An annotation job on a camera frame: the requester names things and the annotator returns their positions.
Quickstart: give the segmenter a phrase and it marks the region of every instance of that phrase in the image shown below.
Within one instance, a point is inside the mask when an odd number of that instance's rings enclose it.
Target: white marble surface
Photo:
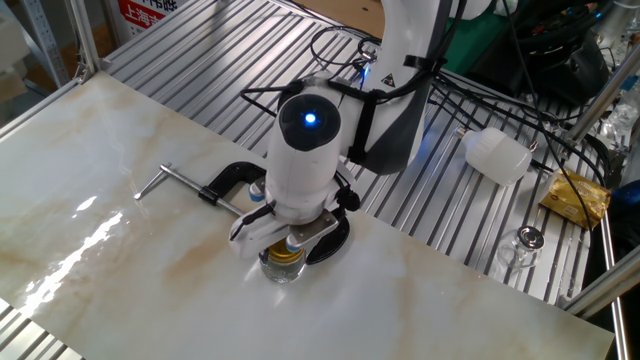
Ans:
[[[238,160],[263,164],[96,75],[0,139],[0,297],[89,360],[604,358],[611,333],[362,212],[280,285],[186,187],[133,200],[160,163],[204,184]]]

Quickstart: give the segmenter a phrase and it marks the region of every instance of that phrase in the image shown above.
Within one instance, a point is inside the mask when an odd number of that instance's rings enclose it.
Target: glass jar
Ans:
[[[507,233],[498,244],[498,259],[512,269],[536,266],[540,260],[544,236],[531,226]]]
[[[304,250],[291,252],[286,240],[271,245],[260,254],[262,272],[279,283],[291,282],[300,276],[305,265]]]

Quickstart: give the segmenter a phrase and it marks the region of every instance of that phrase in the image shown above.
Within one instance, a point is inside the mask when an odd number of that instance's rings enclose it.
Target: glass beaker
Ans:
[[[523,226],[508,232],[498,244],[498,259],[512,269],[536,266],[540,260],[544,236],[540,230]]]

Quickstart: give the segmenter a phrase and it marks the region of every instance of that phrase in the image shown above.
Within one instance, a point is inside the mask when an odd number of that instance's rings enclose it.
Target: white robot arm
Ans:
[[[398,172],[411,163],[422,140],[431,78],[453,37],[446,29],[452,3],[382,0],[384,38],[364,91],[318,74],[303,79],[300,93],[284,101],[271,130],[267,211],[260,210],[265,215],[258,221],[254,213],[245,215],[231,230],[231,246],[239,256],[266,249],[292,227],[314,224],[328,209],[344,208],[336,194],[345,195],[354,180],[340,155],[378,174]],[[460,1],[454,25],[465,4]],[[350,207],[357,209],[359,203]],[[333,221],[327,223],[335,227]],[[287,246],[311,249],[318,240],[289,235]]]

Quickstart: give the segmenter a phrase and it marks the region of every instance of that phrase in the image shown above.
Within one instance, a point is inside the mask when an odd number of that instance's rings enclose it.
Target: black strap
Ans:
[[[373,124],[373,115],[376,113],[376,106],[382,94],[384,94],[382,90],[373,90],[369,92],[364,99],[353,146],[349,148],[349,152],[347,153],[347,157],[356,164],[362,164],[367,158],[364,147],[367,145],[367,139],[369,138],[371,125]]]
[[[422,71],[432,71],[437,73],[440,71],[440,68],[447,63],[447,59],[439,59],[434,61],[432,59],[427,59],[419,56],[407,55],[404,57],[404,66],[416,68]]]

